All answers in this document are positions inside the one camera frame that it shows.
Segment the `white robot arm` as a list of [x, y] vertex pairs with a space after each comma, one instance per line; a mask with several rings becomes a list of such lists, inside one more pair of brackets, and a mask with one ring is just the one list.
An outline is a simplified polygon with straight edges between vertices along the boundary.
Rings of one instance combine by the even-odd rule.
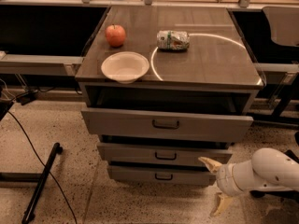
[[208, 157], [198, 160], [216, 176], [221, 190], [213, 217], [220, 215], [234, 196], [243, 192], [256, 198], [269, 194], [299, 202], [299, 162], [291, 150], [282, 153], [273, 148], [261, 148], [250, 160], [239, 163], [222, 164]]

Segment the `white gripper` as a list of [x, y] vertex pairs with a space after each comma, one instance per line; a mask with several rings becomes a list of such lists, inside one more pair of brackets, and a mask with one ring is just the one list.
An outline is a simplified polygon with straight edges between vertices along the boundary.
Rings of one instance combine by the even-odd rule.
[[215, 206], [210, 214], [212, 217], [217, 217], [232, 203], [233, 197], [231, 196], [241, 194], [242, 190], [235, 183], [232, 164], [222, 165], [208, 157], [199, 157], [198, 160], [206, 166], [210, 173], [216, 174], [217, 186], [223, 192], [215, 194]]

